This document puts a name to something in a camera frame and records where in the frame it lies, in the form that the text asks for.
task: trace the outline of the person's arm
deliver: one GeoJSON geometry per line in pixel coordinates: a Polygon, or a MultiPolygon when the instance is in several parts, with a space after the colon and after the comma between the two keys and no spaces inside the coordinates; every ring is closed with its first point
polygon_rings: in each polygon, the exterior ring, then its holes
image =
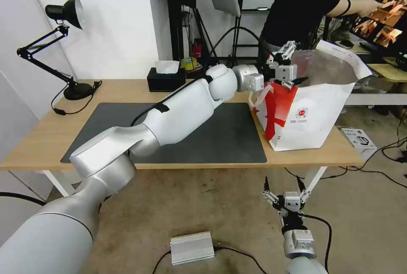
{"type": "Polygon", "coordinates": [[[339,0],[339,3],[326,15],[329,17],[336,17],[338,15],[350,15],[358,13],[361,17],[366,17],[370,13],[376,11],[378,8],[381,8],[383,4],[378,3],[375,0],[349,0],[351,6],[349,10],[342,14],[348,7],[348,0],[339,0]]]}

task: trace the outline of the lamp arm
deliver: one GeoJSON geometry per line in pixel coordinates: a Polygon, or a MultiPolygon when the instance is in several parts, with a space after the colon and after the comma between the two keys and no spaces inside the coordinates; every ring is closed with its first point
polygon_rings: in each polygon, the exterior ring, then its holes
{"type": "Polygon", "coordinates": [[[55,42],[58,42],[60,39],[65,38],[68,35],[68,29],[69,26],[66,25],[60,25],[57,28],[55,28],[54,30],[52,30],[51,32],[47,33],[46,35],[40,37],[38,40],[28,44],[25,47],[19,48],[17,49],[17,55],[29,62],[31,62],[32,64],[42,68],[43,70],[49,72],[50,74],[54,75],[55,77],[60,78],[61,80],[67,82],[67,83],[73,83],[73,77],[72,76],[67,76],[64,75],[62,73],[60,73],[59,71],[49,67],[48,65],[45,65],[44,63],[38,61],[37,59],[35,59],[33,56],[34,54],[36,54],[37,52],[47,48],[48,46],[51,46],[52,44],[54,44],[55,42]],[[59,36],[58,38],[46,43],[46,44],[40,44],[40,45],[36,45],[37,43],[39,43],[40,41],[46,39],[47,37],[53,35],[56,32],[61,32],[62,35],[59,36]]]}

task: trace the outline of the logo on bag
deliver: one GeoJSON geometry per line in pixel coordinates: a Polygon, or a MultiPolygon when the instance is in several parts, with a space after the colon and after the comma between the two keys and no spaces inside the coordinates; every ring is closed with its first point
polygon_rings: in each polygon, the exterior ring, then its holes
{"type": "Polygon", "coordinates": [[[296,117],[297,119],[299,119],[299,118],[304,119],[304,118],[307,117],[307,113],[308,113],[308,109],[307,109],[307,108],[299,108],[298,111],[297,111],[297,115],[295,115],[295,117],[296,117]]]}

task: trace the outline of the wristband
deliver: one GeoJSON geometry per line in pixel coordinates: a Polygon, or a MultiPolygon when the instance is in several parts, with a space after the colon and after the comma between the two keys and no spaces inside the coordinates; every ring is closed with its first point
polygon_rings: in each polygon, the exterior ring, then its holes
{"type": "Polygon", "coordinates": [[[341,16],[343,16],[346,12],[348,12],[349,11],[349,9],[351,8],[351,1],[350,0],[347,0],[348,1],[348,7],[346,8],[346,10],[344,11],[344,12],[342,12],[341,14],[339,14],[337,17],[341,17],[341,16]]]}

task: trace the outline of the black t-shirt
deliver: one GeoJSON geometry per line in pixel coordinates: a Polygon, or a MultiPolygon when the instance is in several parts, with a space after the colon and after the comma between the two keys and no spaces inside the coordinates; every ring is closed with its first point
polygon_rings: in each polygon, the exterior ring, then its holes
{"type": "Polygon", "coordinates": [[[292,40],[307,44],[308,34],[338,3],[339,0],[274,0],[262,37],[276,46],[292,40]]]}

